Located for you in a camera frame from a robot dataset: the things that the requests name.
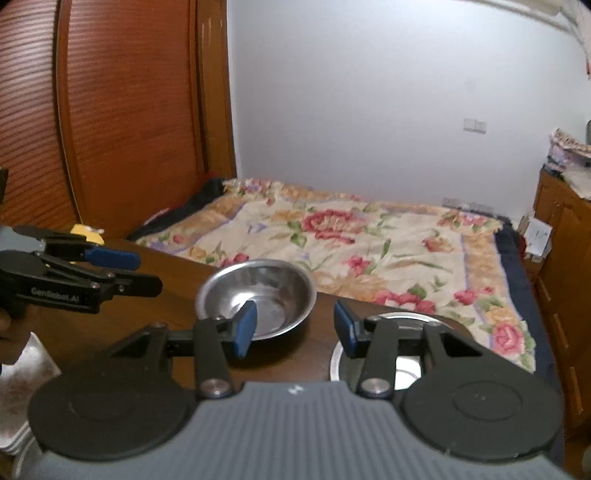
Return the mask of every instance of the wooden dresser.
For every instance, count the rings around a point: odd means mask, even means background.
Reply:
[[[566,433],[572,436],[591,427],[591,203],[542,171],[534,210],[553,227],[552,250],[534,285],[563,385]]]

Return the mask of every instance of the red flower pattern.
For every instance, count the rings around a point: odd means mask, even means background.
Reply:
[[[400,297],[391,290],[380,290],[374,296],[374,303],[377,303],[378,305],[386,305],[388,300],[392,300],[400,304],[399,298]]]
[[[241,252],[234,255],[234,258],[224,258],[220,263],[220,268],[230,267],[231,265],[236,265],[237,263],[242,263],[248,260],[250,257],[246,254]]]
[[[355,240],[346,234],[361,233],[366,222],[363,218],[344,210],[326,209],[314,212],[302,220],[301,227],[305,232],[312,232],[318,240],[334,239],[347,245]]]
[[[371,261],[364,260],[363,257],[360,257],[359,255],[353,255],[351,258],[349,258],[347,261],[343,263],[348,265],[349,268],[353,270],[355,277],[358,277],[362,275],[363,272],[365,272],[365,269],[371,264]]]
[[[500,355],[521,353],[523,348],[523,333],[509,322],[500,322],[492,331],[492,350]]]
[[[421,243],[430,252],[453,252],[450,242],[442,236],[430,236],[423,239]]]
[[[460,221],[464,225],[482,226],[488,220],[487,217],[484,217],[482,215],[474,215],[471,213],[461,213],[459,216],[460,216]]]
[[[421,300],[415,306],[414,311],[431,315],[435,313],[435,302],[431,300]]]
[[[476,301],[474,290],[460,290],[455,292],[453,297],[462,305],[472,305]]]
[[[398,296],[398,303],[400,305],[404,305],[405,303],[414,303],[417,304],[421,301],[421,297],[415,295],[414,293],[405,292]]]

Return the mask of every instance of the light switch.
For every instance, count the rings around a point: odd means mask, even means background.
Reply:
[[[464,119],[464,131],[477,134],[486,133],[486,122],[479,122],[475,118]]]
[[[467,132],[471,132],[472,130],[474,130],[476,126],[476,120],[474,120],[473,118],[465,118],[464,119],[464,130]]]
[[[485,134],[486,133],[486,122],[479,122],[478,120],[476,120],[474,122],[474,131],[478,132],[480,134]]]

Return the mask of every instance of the metal screw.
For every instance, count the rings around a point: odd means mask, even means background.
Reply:
[[[199,390],[207,398],[220,398],[230,393],[230,384],[221,378],[208,378],[201,382]]]
[[[371,395],[381,395],[390,390],[392,386],[388,380],[383,378],[366,378],[361,382],[361,389]]]

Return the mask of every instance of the metal bowl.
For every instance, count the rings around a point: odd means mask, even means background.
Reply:
[[[200,319],[232,317],[247,300],[257,308],[253,340],[289,332],[302,323],[316,302],[316,288],[304,269],[281,260],[250,260],[217,272],[195,299]]]
[[[414,312],[392,312],[384,313],[379,316],[383,318],[394,318],[398,326],[402,329],[422,329],[425,323],[442,323],[441,321]],[[361,370],[363,368],[364,358],[349,358],[343,354],[343,346],[337,343],[330,359],[330,379],[331,381],[343,380],[349,388],[353,388],[359,381]],[[410,387],[423,375],[425,365],[421,363],[418,355],[399,355],[396,359],[396,383],[394,390],[404,390]]]

